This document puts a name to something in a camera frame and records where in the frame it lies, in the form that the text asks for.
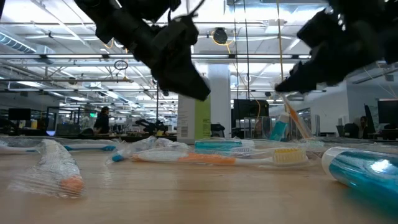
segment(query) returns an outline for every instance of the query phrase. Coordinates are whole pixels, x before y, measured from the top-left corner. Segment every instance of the table surface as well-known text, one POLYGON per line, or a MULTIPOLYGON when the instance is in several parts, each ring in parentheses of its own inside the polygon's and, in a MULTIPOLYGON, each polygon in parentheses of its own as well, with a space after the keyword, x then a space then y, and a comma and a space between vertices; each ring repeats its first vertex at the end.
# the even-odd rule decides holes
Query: table surface
POLYGON ((64 199, 7 190, 39 155, 0 156, 1 223, 397 223, 356 191, 307 170, 155 164, 105 165, 108 153, 73 152, 86 194, 64 199))

